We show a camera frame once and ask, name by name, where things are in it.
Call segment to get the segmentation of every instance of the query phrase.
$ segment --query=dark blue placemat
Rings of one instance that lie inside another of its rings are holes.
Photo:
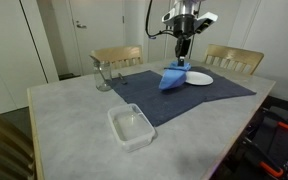
[[[125,76],[128,84],[115,78],[113,89],[127,103],[135,103],[155,127],[206,101],[237,96],[253,95],[254,92],[202,67],[192,67],[211,76],[214,82],[207,86],[182,86],[166,91],[158,89],[162,76],[152,71]]]

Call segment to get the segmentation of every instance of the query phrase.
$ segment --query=wooden chair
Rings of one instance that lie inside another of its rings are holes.
[[[120,46],[93,50],[90,55],[99,61],[109,61],[112,69],[143,64],[141,46]]]
[[[260,52],[210,44],[204,63],[252,75],[263,57]]]
[[[33,142],[0,114],[0,176],[36,179]]]

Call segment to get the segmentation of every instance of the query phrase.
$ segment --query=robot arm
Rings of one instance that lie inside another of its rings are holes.
[[[195,7],[200,1],[204,0],[175,0],[174,7],[162,17],[163,23],[173,27],[173,35],[177,38],[175,54],[178,66],[184,65],[184,58],[191,43],[190,37],[202,33],[218,18],[210,12],[196,18],[198,12]]]

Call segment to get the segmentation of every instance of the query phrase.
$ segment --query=door handle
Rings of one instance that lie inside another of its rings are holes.
[[[81,24],[77,24],[76,27],[81,28],[81,29],[86,29],[87,28],[87,26],[81,25]]]

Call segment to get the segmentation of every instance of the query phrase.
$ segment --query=clear plastic container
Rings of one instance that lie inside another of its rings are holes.
[[[115,138],[127,152],[152,142],[155,129],[136,104],[112,108],[108,118]]]

